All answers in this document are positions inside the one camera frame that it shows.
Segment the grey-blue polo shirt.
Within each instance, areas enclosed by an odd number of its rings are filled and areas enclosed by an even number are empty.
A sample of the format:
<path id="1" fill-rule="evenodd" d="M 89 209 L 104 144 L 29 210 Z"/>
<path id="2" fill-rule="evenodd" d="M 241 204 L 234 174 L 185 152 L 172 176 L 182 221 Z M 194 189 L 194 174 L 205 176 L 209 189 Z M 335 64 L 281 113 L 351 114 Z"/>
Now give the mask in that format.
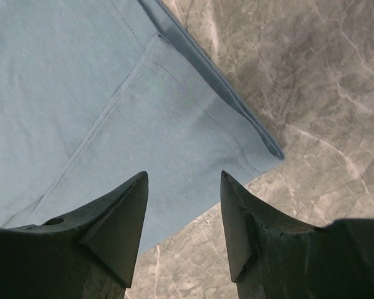
<path id="1" fill-rule="evenodd" d="M 43 222 L 140 171 L 140 252 L 284 153 L 158 1 L 0 1 L 0 227 Z"/>

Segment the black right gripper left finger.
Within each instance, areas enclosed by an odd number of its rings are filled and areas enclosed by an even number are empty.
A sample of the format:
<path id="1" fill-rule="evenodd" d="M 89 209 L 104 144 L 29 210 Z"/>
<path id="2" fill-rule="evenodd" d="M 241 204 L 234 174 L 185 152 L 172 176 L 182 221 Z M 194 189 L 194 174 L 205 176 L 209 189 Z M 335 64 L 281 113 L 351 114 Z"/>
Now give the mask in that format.
<path id="1" fill-rule="evenodd" d="M 142 171 L 42 225 L 0 229 L 0 298 L 123 298 L 147 201 Z"/>

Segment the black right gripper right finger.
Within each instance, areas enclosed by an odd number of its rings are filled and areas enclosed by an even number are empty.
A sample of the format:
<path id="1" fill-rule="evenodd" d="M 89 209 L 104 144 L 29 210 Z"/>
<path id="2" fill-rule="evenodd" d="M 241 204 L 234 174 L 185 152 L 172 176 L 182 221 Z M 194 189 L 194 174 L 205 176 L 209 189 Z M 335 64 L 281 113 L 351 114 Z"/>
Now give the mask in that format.
<path id="1" fill-rule="evenodd" d="M 299 221 L 221 173 L 221 214 L 239 298 L 374 298 L 374 219 Z"/>

